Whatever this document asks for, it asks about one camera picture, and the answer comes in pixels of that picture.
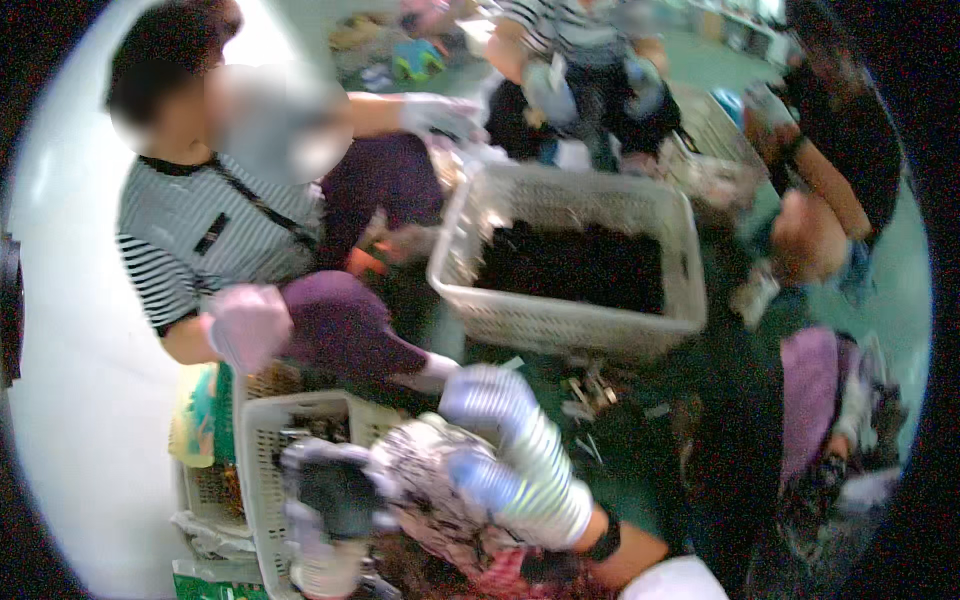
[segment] sneaker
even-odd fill
[[[780,283],[773,274],[773,264],[758,260],[750,270],[747,282],[733,290],[731,310],[743,318],[744,325],[753,331],[759,325],[770,302],[780,293]]]

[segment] purple garment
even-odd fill
[[[820,454],[836,412],[839,380],[837,337],[811,327],[780,344],[783,363],[783,462],[786,483]]]
[[[411,133],[357,139],[343,160],[321,182],[325,229],[321,264],[341,269],[378,206],[387,227],[437,225],[444,191],[430,154]]]
[[[320,271],[281,290],[294,330],[283,355],[349,379],[418,373],[426,352],[401,340],[382,301],[356,277]]]

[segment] black and white striped shirt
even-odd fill
[[[505,0],[501,16],[523,25],[532,37],[543,38],[543,22],[552,26],[559,50],[567,60],[601,65],[623,58],[629,39],[651,35],[644,25],[652,19],[642,14],[649,0],[594,0],[590,8],[580,0]],[[645,23],[637,26],[637,20]]]
[[[221,164],[267,206],[321,237],[317,183],[257,180],[229,156]],[[203,310],[204,297],[235,283],[281,282],[309,273],[315,252],[296,242],[209,164],[176,165],[141,156],[120,201],[117,244],[151,325]]]

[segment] patterned fabric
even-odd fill
[[[563,598],[575,580],[584,585],[569,555],[527,546],[454,489],[445,459],[462,450],[492,456],[486,441],[435,415],[395,427],[371,449],[372,467],[396,484],[390,505],[403,532],[464,573],[475,597]]]

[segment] shoulder strap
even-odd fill
[[[317,249],[317,239],[313,235],[311,235],[305,227],[303,227],[293,219],[285,217],[284,215],[281,215],[280,213],[276,212],[275,210],[267,206],[262,200],[260,200],[260,197],[257,196],[253,192],[253,190],[251,190],[244,182],[240,181],[239,178],[233,175],[230,172],[230,170],[227,167],[225,167],[222,162],[220,162],[220,158],[215,156],[210,161],[210,167],[214,171],[216,171],[218,175],[220,175],[222,178],[227,180],[227,183],[229,183],[233,189],[240,192],[244,196],[244,198],[250,201],[250,204],[252,204],[253,207],[256,208],[257,210],[259,210],[260,213],[263,214],[263,216],[270,219],[276,225],[279,225],[282,228],[285,228],[286,230],[290,231],[290,233],[293,234],[294,239],[297,241],[298,244],[305,246],[312,252]]]

